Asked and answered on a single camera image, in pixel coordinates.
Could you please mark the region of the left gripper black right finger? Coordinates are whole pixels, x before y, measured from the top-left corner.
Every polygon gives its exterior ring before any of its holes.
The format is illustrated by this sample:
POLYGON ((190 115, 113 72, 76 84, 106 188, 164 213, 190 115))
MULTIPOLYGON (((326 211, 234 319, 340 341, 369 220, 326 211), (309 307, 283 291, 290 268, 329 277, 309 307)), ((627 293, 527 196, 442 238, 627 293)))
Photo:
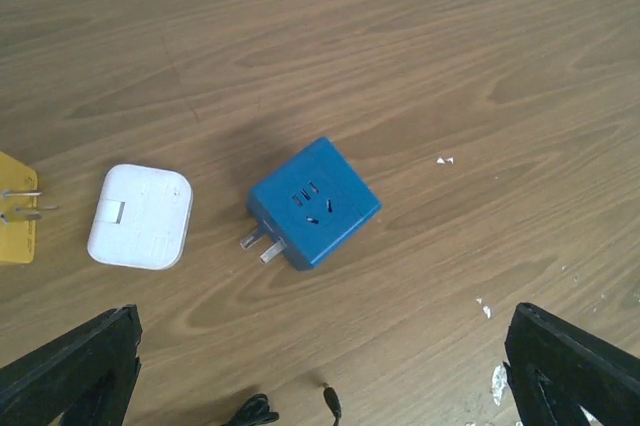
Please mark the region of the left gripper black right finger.
POLYGON ((525 425, 639 423, 639 359, 532 303, 505 340, 508 385, 525 425))

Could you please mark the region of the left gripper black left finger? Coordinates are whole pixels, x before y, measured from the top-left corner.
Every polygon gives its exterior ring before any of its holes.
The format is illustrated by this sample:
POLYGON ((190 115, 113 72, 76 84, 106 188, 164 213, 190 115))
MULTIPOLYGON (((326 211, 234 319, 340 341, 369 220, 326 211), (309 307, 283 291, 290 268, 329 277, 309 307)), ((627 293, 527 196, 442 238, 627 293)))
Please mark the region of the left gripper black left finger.
POLYGON ((135 305, 107 310, 1 368, 3 425, 121 425, 141 361, 135 305))

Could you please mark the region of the white cube adapter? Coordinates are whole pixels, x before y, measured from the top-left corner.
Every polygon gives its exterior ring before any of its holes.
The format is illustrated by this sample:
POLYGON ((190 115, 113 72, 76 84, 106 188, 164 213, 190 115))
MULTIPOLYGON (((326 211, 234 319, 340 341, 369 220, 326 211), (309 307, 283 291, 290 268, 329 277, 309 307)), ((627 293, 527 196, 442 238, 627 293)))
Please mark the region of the white cube adapter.
POLYGON ((104 178, 87 251, 105 265, 169 269, 182 256, 192 205, 182 174, 118 164, 104 178))

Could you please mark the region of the yellow cube socket adapter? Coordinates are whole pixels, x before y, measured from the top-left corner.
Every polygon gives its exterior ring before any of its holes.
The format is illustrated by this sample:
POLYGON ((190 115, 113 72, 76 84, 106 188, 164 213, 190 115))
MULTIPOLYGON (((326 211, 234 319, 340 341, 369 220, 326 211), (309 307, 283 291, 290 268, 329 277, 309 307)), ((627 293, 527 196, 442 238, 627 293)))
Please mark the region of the yellow cube socket adapter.
POLYGON ((39 206, 42 195, 36 171, 1 153, 1 264, 34 260, 37 221, 56 206, 39 206))

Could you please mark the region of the blue cube adapter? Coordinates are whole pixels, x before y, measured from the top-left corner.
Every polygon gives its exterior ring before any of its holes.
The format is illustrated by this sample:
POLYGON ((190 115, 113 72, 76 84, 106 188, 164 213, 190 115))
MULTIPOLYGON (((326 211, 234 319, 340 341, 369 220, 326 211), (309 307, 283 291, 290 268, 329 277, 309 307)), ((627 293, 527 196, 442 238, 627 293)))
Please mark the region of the blue cube adapter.
POLYGON ((294 269, 313 270, 381 207, 333 142, 320 137, 249 190, 246 209, 256 228, 241 247, 268 236, 262 263, 282 254, 294 269))

